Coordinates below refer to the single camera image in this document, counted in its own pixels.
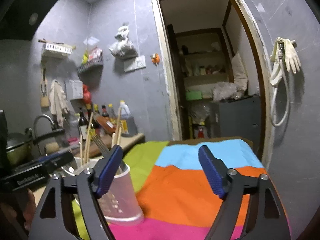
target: blue cloth section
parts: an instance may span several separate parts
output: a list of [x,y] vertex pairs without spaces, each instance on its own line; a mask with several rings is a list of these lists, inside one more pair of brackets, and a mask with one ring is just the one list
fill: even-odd
[[213,155],[221,159],[228,169],[252,166],[263,168],[250,146],[240,139],[221,142],[203,142],[197,145],[177,144],[165,147],[155,165],[166,167],[174,165],[182,170],[202,170],[198,152],[202,145],[207,145]]

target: blue gripper pad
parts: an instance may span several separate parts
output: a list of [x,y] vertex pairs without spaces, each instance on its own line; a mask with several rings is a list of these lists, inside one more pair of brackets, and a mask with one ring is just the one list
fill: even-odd
[[118,170],[119,165],[122,161],[123,151],[119,145],[115,145],[111,149],[111,153],[112,155],[110,159],[107,161],[106,165],[104,166],[100,174],[98,174],[99,182],[97,185],[98,188],[96,189],[95,193],[99,198],[101,198],[104,194],[106,194],[109,191],[109,188],[116,174],[116,171]]
[[222,160],[213,156],[206,145],[199,148],[198,158],[213,193],[221,199],[224,198],[227,194],[224,188],[224,176],[227,174],[227,167]]

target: shower hose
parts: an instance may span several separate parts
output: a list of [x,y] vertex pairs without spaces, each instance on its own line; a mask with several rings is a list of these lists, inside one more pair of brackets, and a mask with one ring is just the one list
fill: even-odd
[[285,92],[286,92],[286,96],[287,96],[287,103],[285,106],[285,111],[284,111],[284,115],[282,117],[282,119],[280,120],[280,122],[276,123],[276,116],[274,117],[274,110],[275,110],[275,104],[276,104],[276,97],[277,97],[277,93],[278,93],[278,85],[277,84],[275,86],[275,90],[273,93],[273,98],[271,101],[271,110],[270,110],[270,117],[271,117],[271,123],[274,127],[278,127],[281,126],[284,122],[284,120],[287,118],[288,114],[289,114],[289,106],[290,106],[290,100],[289,100],[289,85],[288,85],[288,80],[287,77],[285,75],[284,72],[284,67],[283,67],[283,55],[284,55],[284,45],[283,43],[279,43],[279,51],[278,51],[278,55],[279,55],[279,63],[280,63],[280,68],[281,71],[283,73],[283,81],[284,81],[284,86],[285,86]]

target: red bottle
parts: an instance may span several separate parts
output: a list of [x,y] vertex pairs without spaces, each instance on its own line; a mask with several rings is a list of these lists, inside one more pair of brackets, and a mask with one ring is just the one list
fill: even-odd
[[203,128],[202,127],[198,127],[198,138],[204,138]]

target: green cloth section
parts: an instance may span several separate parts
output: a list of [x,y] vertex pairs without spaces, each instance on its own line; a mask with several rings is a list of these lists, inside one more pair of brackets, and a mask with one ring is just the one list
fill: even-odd
[[[138,144],[124,157],[124,162],[130,166],[130,176],[135,192],[138,192],[142,188],[162,149],[166,147],[168,143],[168,141],[151,141]],[[80,237],[84,240],[90,240],[81,209],[76,203],[76,200],[72,202],[72,208]]]
[[85,224],[84,224],[81,208],[77,204],[76,200],[72,201],[72,208],[73,208],[73,213],[75,215],[76,225],[77,225],[80,237],[84,240],[90,240],[87,232],[87,228],[85,227]]
[[161,151],[168,143],[169,141],[151,141],[137,144],[124,157],[124,162],[130,166],[130,176],[135,192],[142,188]]

